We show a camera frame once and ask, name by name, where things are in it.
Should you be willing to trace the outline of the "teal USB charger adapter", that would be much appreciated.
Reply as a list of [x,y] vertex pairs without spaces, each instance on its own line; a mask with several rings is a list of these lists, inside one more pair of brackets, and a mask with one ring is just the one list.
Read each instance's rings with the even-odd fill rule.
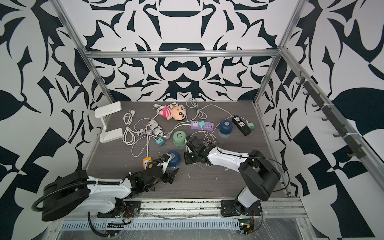
[[199,121],[198,125],[200,128],[204,128],[206,126],[206,123],[204,121]]

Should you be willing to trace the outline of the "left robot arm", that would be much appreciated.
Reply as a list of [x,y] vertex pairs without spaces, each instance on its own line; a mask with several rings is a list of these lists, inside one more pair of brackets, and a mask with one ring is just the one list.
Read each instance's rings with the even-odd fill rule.
[[172,184],[178,169],[166,163],[129,174],[123,179],[98,179],[80,170],[45,186],[44,194],[31,206],[42,214],[42,221],[51,222],[71,213],[97,213],[115,217],[126,207],[124,200],[152,191],[156,184]]

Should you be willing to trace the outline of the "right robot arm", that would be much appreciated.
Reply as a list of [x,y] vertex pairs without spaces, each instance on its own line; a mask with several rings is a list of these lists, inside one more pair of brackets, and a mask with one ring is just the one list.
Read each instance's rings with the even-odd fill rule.
[[257,201],[267,201],[280,182],[281,174],[271,163],[271,159],[257,150],[251,153],[232,152],[197,137],[189,139],[186,146],[186,165],[200,162],[240,173],[246,187],[241,190],[235,203],[244,209],[250,208]]

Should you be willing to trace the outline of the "orange power strip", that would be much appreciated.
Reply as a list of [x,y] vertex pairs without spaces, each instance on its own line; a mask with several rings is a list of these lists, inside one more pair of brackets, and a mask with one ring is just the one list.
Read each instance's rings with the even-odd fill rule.
[[143,168],[144,168],[144,170],[147,169],[148,164],[151,163],[151,162],[152,162],[152,158],[151,157],[143,159]]

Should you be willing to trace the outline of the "purple power strip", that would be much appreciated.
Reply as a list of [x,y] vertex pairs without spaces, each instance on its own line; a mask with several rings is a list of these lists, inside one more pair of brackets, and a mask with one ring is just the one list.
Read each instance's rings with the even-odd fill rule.
[[207,131],[207,132],[213,132],[214,131],[214,123],[211,122],[204,122],[204,121],[191,121],[191,129],[197,130],[197,131]]

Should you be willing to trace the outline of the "teal adapter on table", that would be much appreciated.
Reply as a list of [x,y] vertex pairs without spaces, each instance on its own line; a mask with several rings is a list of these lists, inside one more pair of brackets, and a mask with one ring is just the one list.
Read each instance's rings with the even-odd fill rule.
[[156,143],[157,143],[157,145],[158,145],[159,147],[163,147],[163,146],[166,144],[166,142],[165,142],[162,138],[158,138],[158,139],[156,140]]

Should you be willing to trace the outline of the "plush doll pink shirt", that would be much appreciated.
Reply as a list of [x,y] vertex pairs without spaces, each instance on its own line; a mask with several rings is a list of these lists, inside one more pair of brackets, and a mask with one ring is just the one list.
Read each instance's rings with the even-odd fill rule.
[[160,107],[158,109],[158,115],[163,116],[167,120],[174,119],[176,121],[184,120],[187,116],[187,110],[183,105],[170,105],[165,107]]

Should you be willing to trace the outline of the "black power strip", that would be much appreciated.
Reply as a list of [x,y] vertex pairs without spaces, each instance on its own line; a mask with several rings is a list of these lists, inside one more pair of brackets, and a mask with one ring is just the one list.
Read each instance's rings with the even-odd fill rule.
[[251,133],[249,126],[239,116],[233,116],[232,122],[244,136],[248,136]]

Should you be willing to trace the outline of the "green adapter on black strip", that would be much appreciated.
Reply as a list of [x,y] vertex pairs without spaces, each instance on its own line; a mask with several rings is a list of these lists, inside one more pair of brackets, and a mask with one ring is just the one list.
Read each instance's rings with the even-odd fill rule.
[[250,128],[251,131],[255,129],[255,125],[252,122],[248,122],[248,127]]

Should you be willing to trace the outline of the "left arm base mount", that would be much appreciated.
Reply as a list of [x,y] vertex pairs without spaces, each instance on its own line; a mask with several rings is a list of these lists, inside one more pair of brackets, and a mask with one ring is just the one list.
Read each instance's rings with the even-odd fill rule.
[[117,201],[115,208],[106,214],[98,213],[98,218],[132,218],[137,216],[141,210],[141,201]]

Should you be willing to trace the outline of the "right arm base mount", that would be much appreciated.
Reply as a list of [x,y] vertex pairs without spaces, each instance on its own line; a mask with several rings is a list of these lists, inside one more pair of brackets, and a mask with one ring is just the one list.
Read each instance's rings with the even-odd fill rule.
[[250,207],[244,207],[238,200],[221,200],[223,217],[261,216],[262,213],[261,201],[254,202]]

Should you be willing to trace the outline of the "wall hook rack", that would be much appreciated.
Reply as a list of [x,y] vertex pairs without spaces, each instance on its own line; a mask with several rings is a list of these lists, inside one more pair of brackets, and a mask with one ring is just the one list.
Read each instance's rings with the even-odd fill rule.
[[344,119],[340,111],[336,108],[335,104],[323,93],[313,79],[307,79],[300,72],[300,81],[297,83],[302,85],[306,92],[304,95],[311,96],[315,103],[312,107],[319,109],[325,115],[322,121],[329,121],[337,131],[333,136],[335,138],[342,138],[347,146],[351,149],[352,153],[348,154],[349,157],[357,157],[362,159],[367,156],[363,149],[363,145],[358,141],[357,132],[348,127],[347,121]]

